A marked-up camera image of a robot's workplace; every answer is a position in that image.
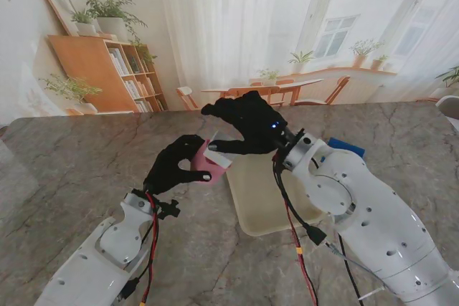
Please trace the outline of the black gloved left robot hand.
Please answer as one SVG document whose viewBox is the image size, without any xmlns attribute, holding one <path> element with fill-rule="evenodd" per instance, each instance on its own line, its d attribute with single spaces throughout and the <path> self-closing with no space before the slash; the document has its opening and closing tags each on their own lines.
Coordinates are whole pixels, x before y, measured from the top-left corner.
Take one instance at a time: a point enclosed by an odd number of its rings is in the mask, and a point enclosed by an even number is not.
<svg viewBox="0 0 459 306">
<path fill-rule="evenodd" d="M 191 161 L 204 144 L 198 135 L 182 135 L 165 147 L 143 181 L 143 190 L 151 195 L 159 195 L 181 183 L 210 182 L 209 171 L 191 171 L 179 167 L 183 160 Z"/>
</svg>

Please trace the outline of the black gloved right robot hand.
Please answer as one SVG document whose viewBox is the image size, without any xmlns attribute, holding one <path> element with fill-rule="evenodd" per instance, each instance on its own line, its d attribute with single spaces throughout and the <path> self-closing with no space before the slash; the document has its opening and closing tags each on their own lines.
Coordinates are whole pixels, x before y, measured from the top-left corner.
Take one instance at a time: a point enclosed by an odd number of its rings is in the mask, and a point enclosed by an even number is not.
<svg viewBox="0 0 459 306">
<path fill-rule="evenodd" d="M 237 155 L 268 154 L 288 143 L 285 129 L 288 123 L 258 92 L 250 91 L 235 99 L 220 98 L 205 105 L 201 114 L 212 115 L 236 128 L 242 140 L 217 140 L 209 149 Z"/>
</svg>

